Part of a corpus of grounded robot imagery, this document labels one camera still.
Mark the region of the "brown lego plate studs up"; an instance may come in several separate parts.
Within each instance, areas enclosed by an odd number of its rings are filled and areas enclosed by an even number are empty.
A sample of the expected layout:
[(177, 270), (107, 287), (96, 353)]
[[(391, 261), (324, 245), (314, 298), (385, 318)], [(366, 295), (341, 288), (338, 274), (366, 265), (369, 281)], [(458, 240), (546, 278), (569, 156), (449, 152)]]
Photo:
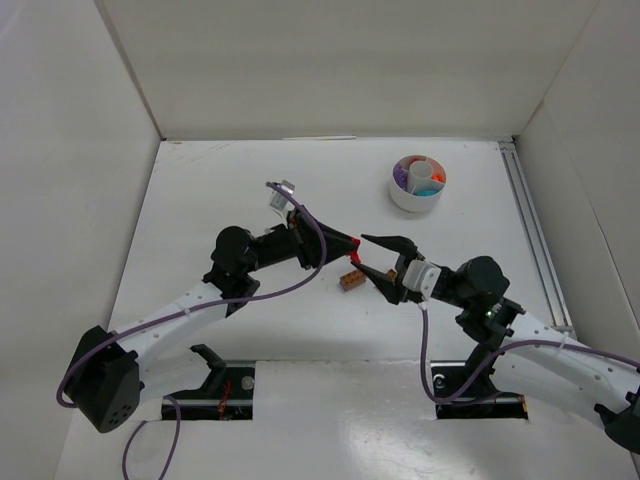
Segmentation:
[(360, 270), (353, 270), (339, 278), (339, 285), (344, 292), (349, 292), (366, 283), (367, 277)]

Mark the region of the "long teal lego brick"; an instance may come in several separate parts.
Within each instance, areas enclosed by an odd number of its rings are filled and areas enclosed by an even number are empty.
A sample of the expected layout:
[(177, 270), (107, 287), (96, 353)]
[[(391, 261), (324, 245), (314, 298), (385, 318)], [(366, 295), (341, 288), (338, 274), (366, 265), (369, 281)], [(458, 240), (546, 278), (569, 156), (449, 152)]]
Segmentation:
[(423, 190), (414, 192), (414, 195), (419, 197), (430, 197), (430, 196), (438, 195), (441, 190), (442, 188), (423, 189)]

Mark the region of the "lavender lego brick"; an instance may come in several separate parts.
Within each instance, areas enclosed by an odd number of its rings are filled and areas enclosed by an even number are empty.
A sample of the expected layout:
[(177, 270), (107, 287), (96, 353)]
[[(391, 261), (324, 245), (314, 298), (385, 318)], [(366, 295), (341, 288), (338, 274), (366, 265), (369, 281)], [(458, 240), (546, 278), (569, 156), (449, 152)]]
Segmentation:
[(393, 168), (393, 179), (400, 189), (405, 191), (408, 185), (408, 170), (400, 162), (396, 163)]

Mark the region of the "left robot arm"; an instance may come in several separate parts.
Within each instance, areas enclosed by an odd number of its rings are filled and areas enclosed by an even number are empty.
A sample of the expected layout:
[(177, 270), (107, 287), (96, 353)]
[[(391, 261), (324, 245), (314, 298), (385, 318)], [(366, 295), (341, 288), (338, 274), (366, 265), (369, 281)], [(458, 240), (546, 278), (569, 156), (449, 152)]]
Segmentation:
[(95, 326), (80, 338), (56, 393), (100, 433), (118, 428), (136, 408), (175, 391), (216, 389), (224, 361), (204, 345), (191, 347), (202, 363), (166, 363), (162, 355), (192, 334), (261, 300), (252, 273), (292, 259), (317, 276), (325, 265), (357, 259), (359, 240), (315, 220), (303, 207), (260, 236), (239, 226), (223, 229), (212, 268), (193, 288), (157, 313), (120, 330)]

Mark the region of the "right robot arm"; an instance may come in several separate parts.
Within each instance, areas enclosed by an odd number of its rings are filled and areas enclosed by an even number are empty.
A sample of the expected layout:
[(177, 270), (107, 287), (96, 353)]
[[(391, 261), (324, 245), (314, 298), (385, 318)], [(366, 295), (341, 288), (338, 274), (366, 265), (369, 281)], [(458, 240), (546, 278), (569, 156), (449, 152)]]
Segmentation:
[[(421, 311), (420, 378), (431, 401), (463, 408), (504, 393), (536, 398), (588, 420), (625, 450), (639, 451), (638, 361), (588, 347), (506, 298), (510, 282), (490, 256), (451, 269), (429, 261), (405, 237), (366, 239), (397, 253), (396, 275), (361, 262), (355, 268), (389, 303), (411, 302)], [(431, 300), (458, 308), (456, 323), (476, 343), (450, 394), (435, 392), (428, 371)]]

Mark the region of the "white round divided container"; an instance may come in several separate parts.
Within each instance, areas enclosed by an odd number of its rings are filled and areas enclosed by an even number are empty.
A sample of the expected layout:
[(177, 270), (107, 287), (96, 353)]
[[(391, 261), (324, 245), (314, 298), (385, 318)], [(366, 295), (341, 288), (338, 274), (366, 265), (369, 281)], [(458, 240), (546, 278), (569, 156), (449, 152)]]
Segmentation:
[(393, 166), (389, 194), (400, 209), (409, 213), (426, 213), (438, 203), (446, 180), (444, 167), (435, 159), (409, 155)]

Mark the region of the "aluminium rail on table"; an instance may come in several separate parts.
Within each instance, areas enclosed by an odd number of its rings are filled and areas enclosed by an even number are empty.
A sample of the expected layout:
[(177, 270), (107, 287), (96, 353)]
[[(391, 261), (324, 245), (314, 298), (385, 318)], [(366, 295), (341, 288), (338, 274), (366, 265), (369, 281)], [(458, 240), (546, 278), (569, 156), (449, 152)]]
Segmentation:
[(556, 330), (575, 335), (575, 328), (526, 182), (515, 142), (513, 140), (500, 141), (498, 149), (511, 184), (537, 275), (541, 281), (552, 325)]

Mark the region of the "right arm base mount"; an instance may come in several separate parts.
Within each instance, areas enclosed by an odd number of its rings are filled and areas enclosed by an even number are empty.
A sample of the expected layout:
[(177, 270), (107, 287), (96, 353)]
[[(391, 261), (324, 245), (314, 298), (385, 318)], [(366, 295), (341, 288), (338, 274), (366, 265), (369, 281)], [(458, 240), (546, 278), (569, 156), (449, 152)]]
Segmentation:
[[(436, 397), (453, 395), (466, 380), (463, 361), (436, 361), (430, 366), (433, 392)], [(438, 420), (528, 420), (526, 401), (512, 392), (498, 392), (486, 378), (477, 379), (451, 404), (435, 406)]]

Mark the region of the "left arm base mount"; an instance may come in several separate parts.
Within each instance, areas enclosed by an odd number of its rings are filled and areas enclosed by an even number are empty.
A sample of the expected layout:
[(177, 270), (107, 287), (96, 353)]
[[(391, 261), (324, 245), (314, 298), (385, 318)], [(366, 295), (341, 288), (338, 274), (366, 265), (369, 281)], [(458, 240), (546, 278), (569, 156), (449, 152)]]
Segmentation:
[(171, 394), (182, 421), (249, 421), (253, 419), (256, 362), (227, 362), (204, 344), (190, 350), (208, 368), (197, 387)]

